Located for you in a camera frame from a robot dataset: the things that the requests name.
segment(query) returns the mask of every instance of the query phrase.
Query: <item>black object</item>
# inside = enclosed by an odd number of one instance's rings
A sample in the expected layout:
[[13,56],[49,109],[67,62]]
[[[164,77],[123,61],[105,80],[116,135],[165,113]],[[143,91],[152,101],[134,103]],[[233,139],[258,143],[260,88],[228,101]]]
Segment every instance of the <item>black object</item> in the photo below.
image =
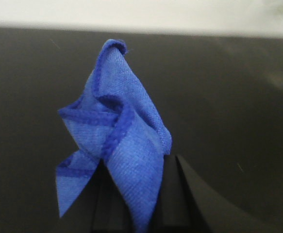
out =
[[[176,156],[165,156],[163,181],[150,233],[210,232],[197,206],[191,205],[195,203],[194,197],[181,170]],[[87,186],[91,187],[92,196],[98,196],[96,205],[90,207],[93,215],[88,219],[89,233],[132,233],[129,210],[103,162]],[[52,232],[59,232],[58,227]]]

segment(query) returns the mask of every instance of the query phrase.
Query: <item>folded cloth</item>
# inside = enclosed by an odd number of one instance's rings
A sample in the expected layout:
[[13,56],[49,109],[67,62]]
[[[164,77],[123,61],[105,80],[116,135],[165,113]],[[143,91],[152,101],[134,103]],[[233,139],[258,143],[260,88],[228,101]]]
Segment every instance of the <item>folded cloth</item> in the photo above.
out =
[[59,110],[79,150],[56,168],[60,217],[100,159],[129,207],[135,232],[147,231],[171,136],[124,59],[124,42],[108,40],[80,98]]

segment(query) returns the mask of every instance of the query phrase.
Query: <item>black table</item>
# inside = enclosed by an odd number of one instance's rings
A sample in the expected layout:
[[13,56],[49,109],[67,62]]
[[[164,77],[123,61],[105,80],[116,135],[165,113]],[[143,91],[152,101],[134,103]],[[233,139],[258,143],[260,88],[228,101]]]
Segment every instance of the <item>black table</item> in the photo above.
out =
[[[77,149],[57,109],[108,38],[173,136],[173,154],[232,205],[283,230],[283,39],[0,28],[0,233],[58,223],[55,166]],[[88,232],[82,192],[61,232]]]

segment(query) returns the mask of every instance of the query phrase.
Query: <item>white background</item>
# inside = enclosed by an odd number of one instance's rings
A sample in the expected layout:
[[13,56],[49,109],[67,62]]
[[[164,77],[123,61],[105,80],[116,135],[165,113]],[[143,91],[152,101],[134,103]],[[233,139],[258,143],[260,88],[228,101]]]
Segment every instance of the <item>white background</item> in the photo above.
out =
[[283,37],[283,0],[0,0],[0,26]]

